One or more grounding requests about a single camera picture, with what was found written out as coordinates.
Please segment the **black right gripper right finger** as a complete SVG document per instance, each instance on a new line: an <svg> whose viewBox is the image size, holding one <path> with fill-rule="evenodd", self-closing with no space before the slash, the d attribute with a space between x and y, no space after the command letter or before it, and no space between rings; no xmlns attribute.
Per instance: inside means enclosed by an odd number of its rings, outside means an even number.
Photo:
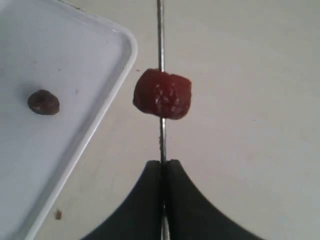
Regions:
<svg viewBox="0 0 320 240"><path fill-rule="evenodd" d="M166 162L166 214L172 240L258 240L212 205L179 160Z"/></svg>

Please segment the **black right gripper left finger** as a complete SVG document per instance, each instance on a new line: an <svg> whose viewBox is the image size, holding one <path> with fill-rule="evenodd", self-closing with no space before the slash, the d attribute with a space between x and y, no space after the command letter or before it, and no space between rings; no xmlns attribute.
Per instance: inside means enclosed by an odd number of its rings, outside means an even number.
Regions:
<svg viewBox="0 0 320 240"><path fill-rule="evenodd" d="M160 240L162 236L162 166L149 160L122 204L84 240Z"/></svg>

